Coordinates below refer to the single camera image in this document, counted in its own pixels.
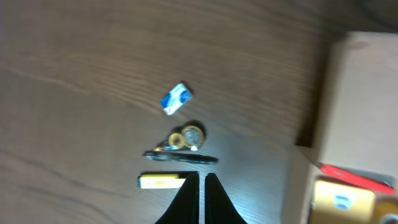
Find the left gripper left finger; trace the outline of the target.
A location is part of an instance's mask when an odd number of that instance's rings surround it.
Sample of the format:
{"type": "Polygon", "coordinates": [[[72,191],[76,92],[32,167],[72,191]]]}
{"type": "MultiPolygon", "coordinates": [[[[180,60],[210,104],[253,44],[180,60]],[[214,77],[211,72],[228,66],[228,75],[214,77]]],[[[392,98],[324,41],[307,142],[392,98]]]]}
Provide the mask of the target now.
{"type": "Polygon", "coordinates": [[[199,175],[189,174],[165,213],[155,224],[198,224],[199,175]]]}

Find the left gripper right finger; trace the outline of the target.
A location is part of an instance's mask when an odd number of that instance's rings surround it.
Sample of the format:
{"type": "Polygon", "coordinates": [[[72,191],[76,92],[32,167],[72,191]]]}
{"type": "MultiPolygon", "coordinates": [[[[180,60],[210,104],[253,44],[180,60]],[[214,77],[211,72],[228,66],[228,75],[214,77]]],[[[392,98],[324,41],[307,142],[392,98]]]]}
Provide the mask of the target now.
{"type": "Polygon", "coordinates": [[[246,224],[215,173],[205,178],[205,223],[246,224]]]}

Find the yellow highlighter marker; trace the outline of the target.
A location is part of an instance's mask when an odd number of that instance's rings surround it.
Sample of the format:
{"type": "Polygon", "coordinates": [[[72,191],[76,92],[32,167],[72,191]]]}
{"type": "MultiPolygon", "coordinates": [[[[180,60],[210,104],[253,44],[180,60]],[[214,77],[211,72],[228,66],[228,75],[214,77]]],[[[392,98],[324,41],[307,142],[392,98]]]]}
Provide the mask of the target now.
{"type": "Polygon", "coordinates": [[[191,174],[196,171],[158,171],[142,172],[138,177],[140,189],[178,189],[191,174]]]}

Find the black pen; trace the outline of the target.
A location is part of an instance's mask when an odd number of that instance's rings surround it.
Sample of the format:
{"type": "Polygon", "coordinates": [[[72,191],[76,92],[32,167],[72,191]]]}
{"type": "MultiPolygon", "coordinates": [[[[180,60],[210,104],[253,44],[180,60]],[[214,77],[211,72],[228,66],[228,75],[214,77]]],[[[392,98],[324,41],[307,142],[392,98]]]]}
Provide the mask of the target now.
{"type": "Polygon", "coordinates": [[[203,156],[199,154],[184,154],[166,151],[146,151],[142,154],[147,159],[153,161],[178,161],[191,164],[217,164],[219,159],[211,156],[203,156]]]}

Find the correction tape dispenser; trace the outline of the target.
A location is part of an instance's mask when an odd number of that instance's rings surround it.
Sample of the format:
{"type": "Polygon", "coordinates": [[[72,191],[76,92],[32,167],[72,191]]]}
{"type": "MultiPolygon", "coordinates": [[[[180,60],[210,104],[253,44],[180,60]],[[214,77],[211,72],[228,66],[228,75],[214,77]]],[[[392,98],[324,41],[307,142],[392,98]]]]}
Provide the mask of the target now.
{"type": "Polygon", "coordinates": [[[174,127],[154,151],[197,151],[206,140],[206,129],[199,120],[174,127]]]}

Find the small blue white box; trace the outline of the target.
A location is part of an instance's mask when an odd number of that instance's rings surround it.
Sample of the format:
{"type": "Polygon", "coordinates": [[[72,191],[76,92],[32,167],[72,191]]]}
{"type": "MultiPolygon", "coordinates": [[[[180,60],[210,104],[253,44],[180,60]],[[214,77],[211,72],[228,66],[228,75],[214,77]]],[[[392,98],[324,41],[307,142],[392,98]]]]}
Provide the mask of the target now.
{"type": "Polygon", "coordinates": [[[193,98],[193,93],[184,83],[175,85],[160,101],[160,105],[166,115],[173,115],[184,104],[193,98]]]}

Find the yellow sticky note pad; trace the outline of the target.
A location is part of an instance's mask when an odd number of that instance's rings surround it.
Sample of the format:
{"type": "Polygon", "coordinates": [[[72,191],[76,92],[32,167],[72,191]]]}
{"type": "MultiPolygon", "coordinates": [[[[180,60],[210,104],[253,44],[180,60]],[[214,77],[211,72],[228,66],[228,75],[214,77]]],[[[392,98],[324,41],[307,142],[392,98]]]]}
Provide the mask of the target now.
{"type": "Polygon", "coordinates": [[[368,224],[374,192],[326,180],[315,182],[309,224],[368,224]]]}

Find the red black stapler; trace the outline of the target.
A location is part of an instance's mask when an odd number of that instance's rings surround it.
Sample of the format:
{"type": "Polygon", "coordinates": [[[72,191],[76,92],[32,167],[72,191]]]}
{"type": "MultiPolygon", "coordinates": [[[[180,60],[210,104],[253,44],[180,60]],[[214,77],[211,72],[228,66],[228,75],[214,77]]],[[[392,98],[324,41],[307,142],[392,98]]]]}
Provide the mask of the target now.
{"type": "Polygon", "coordinates": [[[381,192],[388,195],[395,195],[395,188],[382,184],[381,182],[377,182],[375,180],[356,175],[352,172],[346,171],[344,169],[337,168],[332,165],[323,164],[320,166],[320,170],[331,177],[342,180],[352,185],[356,185],[358,187],[362,187],[368,190],[373,190],[377,192],[381,192]]]}

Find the yellow tape roll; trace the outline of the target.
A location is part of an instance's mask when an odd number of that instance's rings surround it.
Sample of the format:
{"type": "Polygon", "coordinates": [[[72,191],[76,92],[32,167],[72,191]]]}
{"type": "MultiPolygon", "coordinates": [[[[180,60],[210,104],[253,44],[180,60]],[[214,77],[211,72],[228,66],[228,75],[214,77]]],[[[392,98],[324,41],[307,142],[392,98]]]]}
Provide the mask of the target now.
{"type": "Polygon", "coordinates": [[[372,224],[397,224],[397,199],[385,198],[376,202],[372,224]]]}

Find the brown cardboard box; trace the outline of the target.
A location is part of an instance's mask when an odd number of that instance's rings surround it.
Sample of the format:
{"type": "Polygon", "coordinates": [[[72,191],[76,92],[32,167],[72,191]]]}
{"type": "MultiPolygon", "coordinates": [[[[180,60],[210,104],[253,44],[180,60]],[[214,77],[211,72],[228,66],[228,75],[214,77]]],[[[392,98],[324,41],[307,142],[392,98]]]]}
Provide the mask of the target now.
{"type": "Polygon", "coordinates": [[[323,164],[395,188],[395,195],[371,190],[375,204],[397,199],[396,34],[350,32],[334,45],[313,143],[292,154],[282,223],[308,223],[318,180],[358,187],[324,174],[323,164]]]}

